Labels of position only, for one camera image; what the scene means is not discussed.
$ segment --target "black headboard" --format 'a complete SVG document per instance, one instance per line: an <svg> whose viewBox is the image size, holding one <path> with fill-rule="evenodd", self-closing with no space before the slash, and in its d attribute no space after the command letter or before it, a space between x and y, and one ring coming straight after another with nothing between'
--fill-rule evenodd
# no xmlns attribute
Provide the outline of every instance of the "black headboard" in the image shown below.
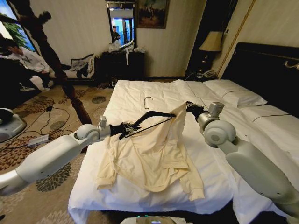
<svg viewBox="0 0 299 224"><path fill-rule="evenodd" d="M298 63L299 48L240 42L221 78L299 118L299 70L287 68Z"/></svg>

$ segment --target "patterned carpet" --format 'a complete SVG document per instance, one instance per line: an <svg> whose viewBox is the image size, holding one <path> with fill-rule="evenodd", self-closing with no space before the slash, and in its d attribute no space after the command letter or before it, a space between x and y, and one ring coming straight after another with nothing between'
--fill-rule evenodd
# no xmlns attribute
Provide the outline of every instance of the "patterned carpet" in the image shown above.
<svg viewBox="0 0 299 224"><path fill-rule="evenodd" d="M93 124L97 124L113 90L88 86L75 86L75 89ZM77 130L81 124L61 86L40 93L15 108L14 112L24 118L27 127L18 137L0 144L0 173L16 168L31 152L42 146L27 147L30 139L48 133L50 140L54 140ZM29 185L21 192L1 197L0 216L5 216L0 224L72 224L67 212L68 199L84 155L78 155L54 175ZM88 223L111 222L98 212L91 216Z"/></svg>

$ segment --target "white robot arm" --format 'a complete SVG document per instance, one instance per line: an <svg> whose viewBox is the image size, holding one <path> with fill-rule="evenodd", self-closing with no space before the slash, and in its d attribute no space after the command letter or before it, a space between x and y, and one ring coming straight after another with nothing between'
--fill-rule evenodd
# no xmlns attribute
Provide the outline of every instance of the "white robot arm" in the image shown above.
<svg viewBox="0 0 299 224"><path fill-rule="evenodd" d="M228 163L253 190L299 221L299 192L268 157L236 136L232 124L219 120L223 107L224 104L213 102L209 111L204 111L203 107L187 102L187 111L195 116L206 143L220 148Z"/></svg>
<svg viewBox="0 0 299 224"><path fill-rule="evenodd" d="M105 119L101 121L99 126L82 125L76 132L55 139L31 153L16 169L0 175L0 195L14 194L32 182L52 175L84 147L110 136L112 126L106 126Z"/></svg>

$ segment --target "power strip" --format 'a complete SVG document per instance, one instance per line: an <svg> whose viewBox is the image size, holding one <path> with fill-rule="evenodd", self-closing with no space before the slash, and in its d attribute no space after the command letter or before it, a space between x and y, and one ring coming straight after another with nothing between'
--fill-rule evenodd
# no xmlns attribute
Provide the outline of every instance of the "power strip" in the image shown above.
<svg viewBox="0 0 299 224"><path fill-rule="evenodd" d="M48 141L49 141L49 134L46 134L46 135L43 135L41 137L37 137L35 139L30 139L27 146L28 147L34 147L34 146L38 146L40 144L46 143Z"/></svg>

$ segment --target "framed painting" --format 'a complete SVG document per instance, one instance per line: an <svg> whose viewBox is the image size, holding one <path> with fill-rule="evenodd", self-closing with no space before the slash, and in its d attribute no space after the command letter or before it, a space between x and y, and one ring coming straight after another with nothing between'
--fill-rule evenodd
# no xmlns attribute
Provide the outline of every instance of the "framed painting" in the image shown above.
<svg viewBox="0 0 299 224"><path fill-rule="evenodd" d="M170 0L138 0L137 27L165 29Z"/></svg>

